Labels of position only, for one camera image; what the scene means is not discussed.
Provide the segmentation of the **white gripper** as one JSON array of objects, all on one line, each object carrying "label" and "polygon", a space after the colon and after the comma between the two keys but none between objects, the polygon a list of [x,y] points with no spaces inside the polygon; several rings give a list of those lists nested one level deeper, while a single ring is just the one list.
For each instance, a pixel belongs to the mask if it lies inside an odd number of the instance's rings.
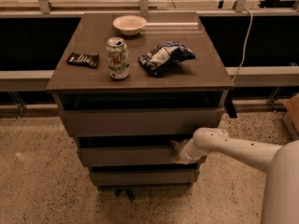
[{"label": "white gripper", "polygon": [[172,140],[170,144],[178,152],[178,156],[171,159],[171,162],[176,164],[189,164],[199,161],[207,155],[207,152],[200,149],[193,139],[183,141]]}]

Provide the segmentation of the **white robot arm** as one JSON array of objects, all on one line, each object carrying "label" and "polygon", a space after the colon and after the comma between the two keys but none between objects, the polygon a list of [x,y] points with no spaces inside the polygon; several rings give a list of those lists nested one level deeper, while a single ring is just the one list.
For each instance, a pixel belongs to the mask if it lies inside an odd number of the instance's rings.
[{"label": "white robot arm", "polygon": [[199,161],[219,152],[266,173],[261,224],[299,224],[299,141],[284,146],[235,139],[219,128],[199,128],[171,145],[176,163]]}]

